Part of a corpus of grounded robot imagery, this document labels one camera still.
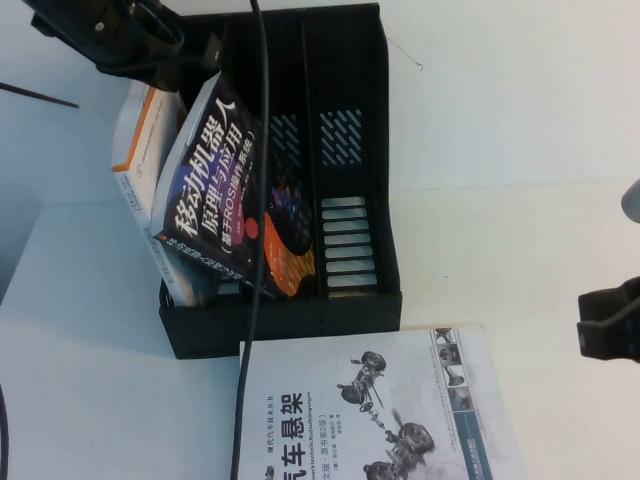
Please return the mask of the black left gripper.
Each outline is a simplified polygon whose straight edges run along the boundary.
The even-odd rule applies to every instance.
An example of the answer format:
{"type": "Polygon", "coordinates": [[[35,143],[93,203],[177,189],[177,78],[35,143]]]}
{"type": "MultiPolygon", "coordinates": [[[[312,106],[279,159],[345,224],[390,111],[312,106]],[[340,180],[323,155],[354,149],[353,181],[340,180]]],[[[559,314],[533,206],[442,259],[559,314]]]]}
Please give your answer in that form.
{"type": "Polygon", "coordinates": [[[31,25],[55,37],[104,74],[175,89],[175,69],[142,65],[177,56],[180,65],[218,65],[222,41],[214,32],[183,30],[178,15],[159,1],[32,1],[31,25]]]}

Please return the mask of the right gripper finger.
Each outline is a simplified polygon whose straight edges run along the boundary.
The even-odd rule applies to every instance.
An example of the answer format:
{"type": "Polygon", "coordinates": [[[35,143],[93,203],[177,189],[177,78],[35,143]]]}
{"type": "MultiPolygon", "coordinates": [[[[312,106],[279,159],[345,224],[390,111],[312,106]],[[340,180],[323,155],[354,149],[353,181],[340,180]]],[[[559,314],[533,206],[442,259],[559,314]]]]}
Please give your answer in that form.
{"type": "Polygon", "coordinates": [[[639,326],[634,322],[580,322],[577,324],[577,330],[580,352],[585,357],[639,357],[639,326]]]}
{"type": "Polygon", "coordinates": [[[639,299],[639,278],[627,280],[618,287],[592,291],[578,297],[582,322],[603,322],[639,299]]]}

